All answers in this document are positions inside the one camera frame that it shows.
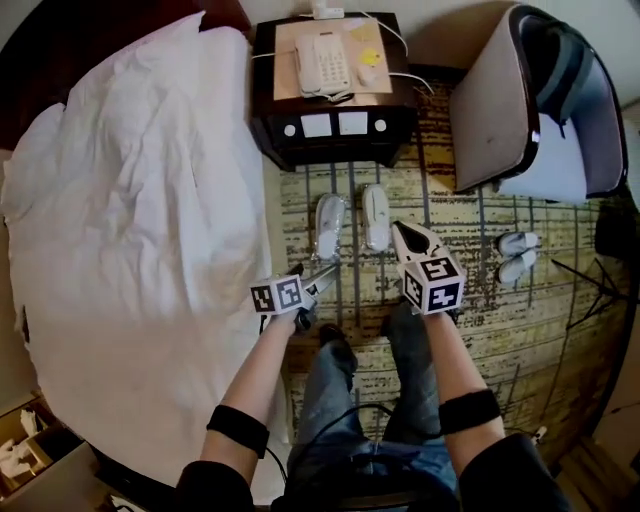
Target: wrist band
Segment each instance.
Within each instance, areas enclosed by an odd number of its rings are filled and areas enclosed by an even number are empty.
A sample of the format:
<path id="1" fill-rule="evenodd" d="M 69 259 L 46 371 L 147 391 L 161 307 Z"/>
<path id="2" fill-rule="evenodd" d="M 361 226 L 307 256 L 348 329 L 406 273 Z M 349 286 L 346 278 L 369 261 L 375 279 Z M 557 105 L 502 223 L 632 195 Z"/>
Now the wrist band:
<path id="1" fill-rule="evenodd" d="M 443 435 L 483 425 L 501 415 L 498 401 L 490 389 L 447 400 L 439 412 Z"/>
<path id="2" fill-rule="evenodd" d="M 264 459 L 269 430 L 248 414 L 233 407 L 219 405 L 211 415 L 207 430 L 224 434 L 236 443 L 256 452 L 259 459 Z"/>

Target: telephone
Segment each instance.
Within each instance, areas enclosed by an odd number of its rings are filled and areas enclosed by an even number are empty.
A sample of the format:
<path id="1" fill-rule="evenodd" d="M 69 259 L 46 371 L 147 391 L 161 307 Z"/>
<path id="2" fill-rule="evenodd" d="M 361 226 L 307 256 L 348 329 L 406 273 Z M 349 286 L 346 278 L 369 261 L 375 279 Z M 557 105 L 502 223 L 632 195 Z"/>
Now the telephone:
<path id="1" fill-rule="evenodd" d="M 300 92 L 305 98 L 332 96 L 351 89 L 349 63 L 338 34 L 297 37 L 296 63 Z"/>

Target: jeans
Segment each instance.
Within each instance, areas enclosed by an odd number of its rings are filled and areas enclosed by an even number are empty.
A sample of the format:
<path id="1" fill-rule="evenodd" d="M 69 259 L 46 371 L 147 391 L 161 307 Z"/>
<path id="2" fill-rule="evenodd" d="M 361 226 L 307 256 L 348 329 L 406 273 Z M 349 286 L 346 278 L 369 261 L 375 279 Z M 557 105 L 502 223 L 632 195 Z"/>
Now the jeans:
<path id="1" fill-rule="evenodd" d="M 288 487 L 295 488 L 312 477 L 319 479 L 322 468 L 336 461 L 372 454 L 401 460 L 405 467 L 429 473 L 455 492 L 457 479 L 444 439 L 425 441 L 407 428 L 410 425 L 420 432 L 437 433 L 440 421 L 435 371 L 429 361 L 426 334 L 424 330 L 413 332 L 416 329 L 413 326 L 407 336 L 408 326 L 401 325 L 400 330 L 403 328 L 404 334 L 391 340 L 401 382 L 400 399 L 379 443 L 364 436 L 358 414 L 354 412 L 307 447 L 320 430 L 354 406 L 350 391 L 357 360 L 351 347 L 346 341 L 336 339 L 320 349 L 307 380 L 298 438 L 289 456 Z M 381 475 L 386 469 L 383 464 L 373 463 L 359 471 Z"/>

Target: floor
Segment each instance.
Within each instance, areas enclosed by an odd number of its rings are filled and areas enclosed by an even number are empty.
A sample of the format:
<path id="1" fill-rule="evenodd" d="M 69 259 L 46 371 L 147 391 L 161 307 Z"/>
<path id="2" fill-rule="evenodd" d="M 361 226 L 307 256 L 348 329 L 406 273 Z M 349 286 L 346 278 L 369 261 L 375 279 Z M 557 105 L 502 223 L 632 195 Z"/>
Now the floor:
<path id="1" fill-rule="evenodd" d="M 499 196 L 490 186 L 454 195 L 447 104 L 453 85 L 433 85 L 435 96 L 420 95 L 418 134 L 394 169 L 373 162 L 310 165 L 267 180 L 270 236 L 274 252 L 280 251 L 274 267 L 285 271 L 302 262 L 307 272 L 321 268 L 313 259 L 315 207 L 322 194 L 342 195 L 348 206 L 340 279 L 322 297 L 318 324 L 338 323 L 354 348 L 360 364 L 355 402 L 393 407 L 399 382 L 388 341 L 379 337 L 379 329 L 399 296 L 395 255 L 392 250 L 373 254 L 365 247 L 360 204 L 363 186 L 381 183 L 392 220 L 429 226 L 467 270 L 458 322 L 465 343 L 496 393 L 510 432 L 535 432 L 546 426 L 540 450 L 553 462 L 596 407 L 622 334 L 622 302 L 566 329 L 589 310 L 595 288 L 550 261 L 557 259 L 598 278 L 594 232 L 602 201 L 579 207 L 547 204 Z M 515 285 L 503 286 L 495 279 L 502 262 L 495 240 L 517 230 L 540 235 L 539 259 Z M 628 286 L 628 274 L 619 261 L 598 258 L 616 285 Z M 317 350 L 316 332 L 317 326 L 293 339 L 287 352 L 294 429 Z M 374 411 L 361 412 L 371 438 L 381 438 L 386 420 Z"/>

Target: slipper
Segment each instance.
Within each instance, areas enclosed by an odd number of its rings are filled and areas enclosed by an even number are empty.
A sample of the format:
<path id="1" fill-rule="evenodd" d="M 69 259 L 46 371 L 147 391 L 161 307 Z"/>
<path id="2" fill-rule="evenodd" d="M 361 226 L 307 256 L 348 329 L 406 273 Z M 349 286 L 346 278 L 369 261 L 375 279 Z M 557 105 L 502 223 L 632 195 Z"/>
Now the slipper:
<path id="1" fill-rule="evenodd" d="M 498 250 L 503 256 L 516 256 L 527 249 L 538 245 L 538 235 L 535 233 L 507 233 L 498 238 Z"/>
<path id="2" fill-rule="evenodd" d="M 344 212 L 344 200 L 339 195 L 325 194 L 320 198 L 316 208 L 316 252 L 321 260 L 338 255 Z"/>
<path id="3" fill-rule="evenodd" d="M 509 261 L 505 261 L 498 270 L 498 280 L 502 284 L 513 283 L 519 279 L 527 269 L 533 266 L 536 262 L 538 255 L 533 249 L 511 258 Z"/>
<path id="4" fill-rule="evenodd" d="M 365 237 L 374 252 L 389 247 L 389 200 L 380 185 L 367 185 L 362 195 Z"/>

